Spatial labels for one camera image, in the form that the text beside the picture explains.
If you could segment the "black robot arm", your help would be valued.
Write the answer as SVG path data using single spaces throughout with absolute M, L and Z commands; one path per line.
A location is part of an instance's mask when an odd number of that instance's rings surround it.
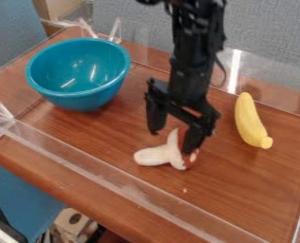
M 220 65 L 217 52 L 224 49 L 224 15 L 227 0 L 137 0 L 141 4 L 164 4 L 172 17 L 175 49 L 171 77 L 148 81 L 147 118 L 152 134 L 164 129 L 167 117 L 189 125 L 183 153 L 199 149 L 213 135 L 220 113 L 208 101 L 213 67 Z

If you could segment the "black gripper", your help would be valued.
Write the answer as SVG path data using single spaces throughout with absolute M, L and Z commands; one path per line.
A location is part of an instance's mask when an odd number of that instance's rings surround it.
M 211 89 L 215 60 L 196 65 L 171 59 L 169 82 L 151 78 L 148 81 L 147 120 L 153 135 L 164 129 L 168 115 L 188 124 L 183 153 L 189 155 L 215 133 L 220 113 L 207 96 Z

